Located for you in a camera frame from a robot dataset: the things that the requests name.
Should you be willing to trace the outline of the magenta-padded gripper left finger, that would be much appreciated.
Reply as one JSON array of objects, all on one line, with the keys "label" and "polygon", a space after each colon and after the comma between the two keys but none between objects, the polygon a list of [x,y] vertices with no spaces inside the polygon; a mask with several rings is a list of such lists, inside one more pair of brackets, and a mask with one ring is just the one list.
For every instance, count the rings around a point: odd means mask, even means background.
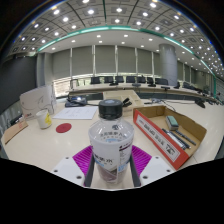
[{"label": "magenta-padded gripper left finger", "polygon": [[94,172],[92,148],[87,146],[72,157],[66,156],[52,170],[67,181],[82,187],[90,187]]}]

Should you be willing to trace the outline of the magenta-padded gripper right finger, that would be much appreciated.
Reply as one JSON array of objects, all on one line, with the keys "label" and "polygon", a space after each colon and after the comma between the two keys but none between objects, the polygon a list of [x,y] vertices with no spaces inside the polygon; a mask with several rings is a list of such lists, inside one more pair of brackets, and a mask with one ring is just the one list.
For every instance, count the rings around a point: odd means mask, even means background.
[{"label": "magenta-padded gripper right finger", "polygon": [[132,146],[130,168],[135,187],[148,185],[174,172],[160,156],[151,156],[137,146]]}]

